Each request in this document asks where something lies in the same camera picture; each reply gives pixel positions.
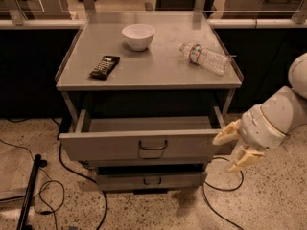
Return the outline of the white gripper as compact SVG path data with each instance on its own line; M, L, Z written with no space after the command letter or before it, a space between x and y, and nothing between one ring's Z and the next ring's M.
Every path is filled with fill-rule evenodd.
M219 146L233 140L242 139L250 146L240 145L231 153L229 173L240 170L260 161L264 152L255 148L274 150L278 148L286 135L275 128L265 117L261 105L257 104L238 119L225 126L213 139L212 144Z

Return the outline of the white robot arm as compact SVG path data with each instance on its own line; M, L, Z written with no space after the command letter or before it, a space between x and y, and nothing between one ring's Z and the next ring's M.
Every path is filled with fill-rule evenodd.
M266 150L277 149L292 130L307 124L307 53L291 64L288 80L290 87L283 86L254 105L213 139L216 146L238 141L231 153L230 173L257 163Z

